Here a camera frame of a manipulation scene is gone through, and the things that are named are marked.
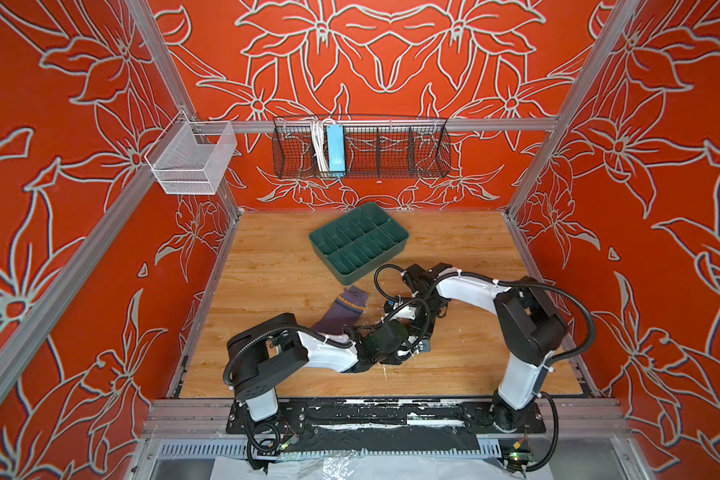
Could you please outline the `green striped sock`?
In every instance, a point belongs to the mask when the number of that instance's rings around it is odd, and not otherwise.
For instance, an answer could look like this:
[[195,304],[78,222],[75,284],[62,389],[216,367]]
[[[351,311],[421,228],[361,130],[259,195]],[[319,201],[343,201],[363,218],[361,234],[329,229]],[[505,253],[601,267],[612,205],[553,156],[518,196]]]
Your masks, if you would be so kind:
[[407,330],[407,335],[409,337],[417,337],[421,332],[421,325],[419,322],[417,322],[414,319],[405,319],[402,320],[401,323]]

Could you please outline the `purple striped sock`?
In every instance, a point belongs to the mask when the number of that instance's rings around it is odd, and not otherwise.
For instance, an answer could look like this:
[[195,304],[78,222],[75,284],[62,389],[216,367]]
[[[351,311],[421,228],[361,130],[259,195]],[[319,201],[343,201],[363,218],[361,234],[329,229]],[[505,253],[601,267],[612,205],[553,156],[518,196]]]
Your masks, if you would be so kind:
[[368,298],[369,294],[356,286],[345,289],[312,329],[321,334],[341,335],[346,327],[353,327],[361,318]]

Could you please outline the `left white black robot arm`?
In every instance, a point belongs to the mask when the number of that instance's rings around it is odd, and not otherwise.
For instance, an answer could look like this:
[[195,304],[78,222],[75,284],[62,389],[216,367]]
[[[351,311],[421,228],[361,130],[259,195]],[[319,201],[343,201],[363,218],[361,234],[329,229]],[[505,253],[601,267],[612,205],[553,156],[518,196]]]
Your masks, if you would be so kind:
[[378,364],[400,365],[420,347],[425,334],[392,316],[339,334],[316,331],[283,313],[232,337],[222,380],[234,394],[246,435],[246,454],[274,456],[296,437],[281,414],[277,386],[303,368],[341,374],[364,373]]

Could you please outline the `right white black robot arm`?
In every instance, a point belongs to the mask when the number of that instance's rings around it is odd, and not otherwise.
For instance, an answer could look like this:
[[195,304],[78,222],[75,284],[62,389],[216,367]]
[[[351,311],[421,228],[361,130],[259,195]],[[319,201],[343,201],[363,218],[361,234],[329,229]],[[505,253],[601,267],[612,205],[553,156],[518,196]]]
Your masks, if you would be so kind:
[[[383,264],[374,271],[374,287],[386,299],[383,323],[405,320],[407,334],[389,353],[387,363],[401,364],[431,340],[437,318],[452,301],[481,308],[498,319],[509,360],[492,397],[489,418],[500,431],[510,433],[525,423],[553,366],[587,351],[596,338],[592,313],[568,292],[532,277],[499,280],[440,263],[429,270],[417,264],[404,269]],[[565,297],[581,312],[587,325],[584,341],[559,353],[569,332],[549,294]]]

